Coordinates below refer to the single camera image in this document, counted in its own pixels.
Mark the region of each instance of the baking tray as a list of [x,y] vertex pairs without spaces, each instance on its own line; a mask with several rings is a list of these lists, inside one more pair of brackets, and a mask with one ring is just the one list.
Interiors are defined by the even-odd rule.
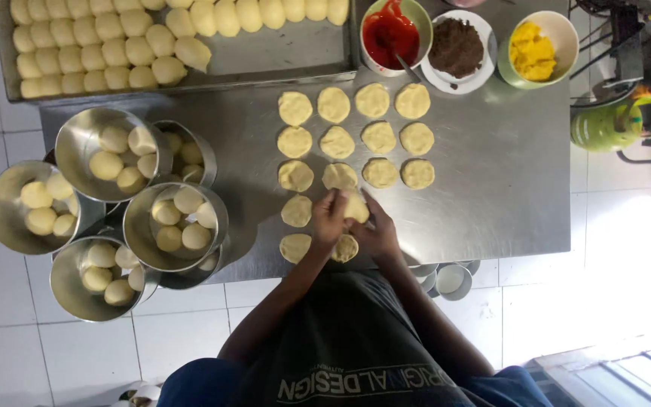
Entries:
[[[286,21],[279,30],[271,30],[265,25],[258,32],[240,30],[234,38],[220,34],[213,37],[198,35],[197,38],[212,51],[208,73],[188,68],[187,76],[173,88],[23,99],[17,71],[17,50],[12,41],[15,24],[9,13],[9,1],[0,0],[0,58],[6,98],[11,102],[96,102],[116,100],[133,93],[167,94],[284,83],[338,82],[355,78],[359,66],[356,0],[351,0],[348,20],[340,27],[328,20],[314,22],[304,19],[300,23]],[[164,24],[168,10],[148,12],[155,23]]]

